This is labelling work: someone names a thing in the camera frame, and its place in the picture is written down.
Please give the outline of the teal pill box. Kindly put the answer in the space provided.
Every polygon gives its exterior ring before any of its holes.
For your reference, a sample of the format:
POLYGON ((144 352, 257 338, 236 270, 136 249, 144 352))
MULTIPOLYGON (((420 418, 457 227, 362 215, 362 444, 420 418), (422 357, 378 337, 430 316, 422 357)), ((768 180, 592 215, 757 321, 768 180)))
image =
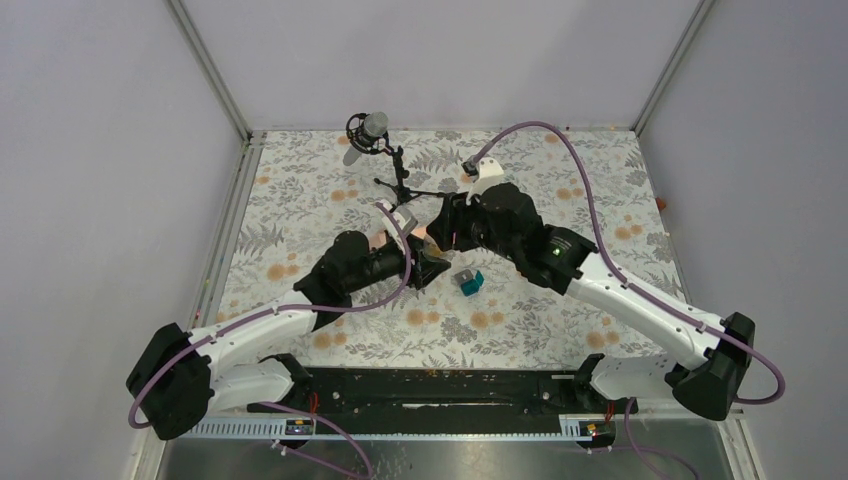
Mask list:
POLYGON ((463 269, 453 278, 465 297, 477 294, 484 283, 484 276, 479 270, 463 269))

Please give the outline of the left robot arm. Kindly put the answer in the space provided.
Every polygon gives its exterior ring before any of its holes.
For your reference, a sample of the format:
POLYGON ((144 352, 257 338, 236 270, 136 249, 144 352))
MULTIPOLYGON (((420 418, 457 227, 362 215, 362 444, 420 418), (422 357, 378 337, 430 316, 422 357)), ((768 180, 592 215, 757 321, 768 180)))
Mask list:
POLYGON ((128 422, 171 440, 216 410, 275 401, 285 410, 299 410, 311 387, 299 377, 298 363, 251 363, 254 354, 346 313, 366 311, 353 305, 355 292, 392 277, 400 281, 398 293, 421 290, 450 267, 448 260, 428 254, 417 237, 373 248, 363 233, 344 231, 283 296, 211 327, 185 331, 170 323, 159 328, 126 380, 133 397, 128 422))

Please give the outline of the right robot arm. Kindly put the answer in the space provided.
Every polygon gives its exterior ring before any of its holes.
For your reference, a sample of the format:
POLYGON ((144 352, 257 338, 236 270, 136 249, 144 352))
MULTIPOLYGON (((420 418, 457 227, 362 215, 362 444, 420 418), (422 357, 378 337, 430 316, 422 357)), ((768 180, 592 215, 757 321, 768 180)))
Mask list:
POLYGON ((511 184, 468 198, 450 194, 428 235, 443 251, 486 249, 511 261, 529 283, 588 303, 649 338, 662 354, 643 359, 590 355, 573 396, 597 412, 610 401, 675 400, 708 420, 727 418, 751 363, 755 324, 694 308, 607 265, 589 239, 544 222, 530 196, 511 184))

